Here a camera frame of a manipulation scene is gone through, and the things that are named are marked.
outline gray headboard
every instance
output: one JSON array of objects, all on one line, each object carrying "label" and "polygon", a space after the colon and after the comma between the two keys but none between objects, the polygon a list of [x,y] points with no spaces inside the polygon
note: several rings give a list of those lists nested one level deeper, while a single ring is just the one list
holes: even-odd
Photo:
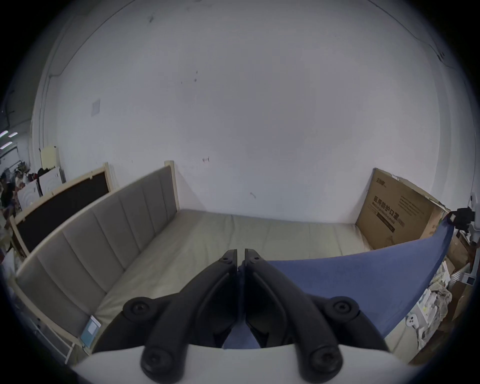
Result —
[{"label": "gray headboard", "polygon": [[132,261],[174,218],[173,162],[85,207],[46,237],[16,284],[75,337]]}]

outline beige mattress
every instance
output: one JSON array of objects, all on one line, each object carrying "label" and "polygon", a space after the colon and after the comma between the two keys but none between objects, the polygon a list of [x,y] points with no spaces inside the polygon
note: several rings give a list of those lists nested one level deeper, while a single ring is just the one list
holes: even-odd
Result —
[{"label": "beige mattress", "polygon": [[[355,224],[302,223],[182,210],[115,283],[95,317],[104,330],[127,300],[179,292],[229,249],[238,250],[240,264],[245,248],[255,249],[266,260],[317,259],[371,250]],[[399,327],[389,343],[392,349],[400,345],[405,333],[401,324]]]}]

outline ceiling light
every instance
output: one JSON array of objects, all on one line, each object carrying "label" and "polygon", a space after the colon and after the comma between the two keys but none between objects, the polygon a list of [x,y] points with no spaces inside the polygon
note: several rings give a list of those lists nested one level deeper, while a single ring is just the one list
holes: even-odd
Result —
[{"label": "ceiling light", "polygon": [[13,144],[11,141],[9,141],[7,144],[4,144],[0,147],[0,149],[5,149],[6,147],[8,147],[10,144]]}]

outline white wall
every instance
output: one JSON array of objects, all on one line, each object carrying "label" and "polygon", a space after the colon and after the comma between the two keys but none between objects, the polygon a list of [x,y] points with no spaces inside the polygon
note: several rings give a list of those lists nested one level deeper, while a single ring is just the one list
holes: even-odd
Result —
[{"label": "white wall", "polygon": [[172,159],[182,208],[354,222],[379,167],[466,204],[466,91],[372,4],[137,0],[99,24],[108,7],[44,99],[67,179],[108,161],[121,186]]}]

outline blue cloth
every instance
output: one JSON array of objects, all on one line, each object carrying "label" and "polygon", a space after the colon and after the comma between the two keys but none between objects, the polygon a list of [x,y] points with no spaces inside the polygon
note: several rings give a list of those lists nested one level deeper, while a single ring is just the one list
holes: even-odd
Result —
[{"label": "blue cloth", "polygon": [[[385,337],[428,287],[445,257],[453,229],[444,220],[427,239],[349,256],[270,263],[306,293],[354,299]],[[243,322],[234,327],[223,348],[258,347]]]}]

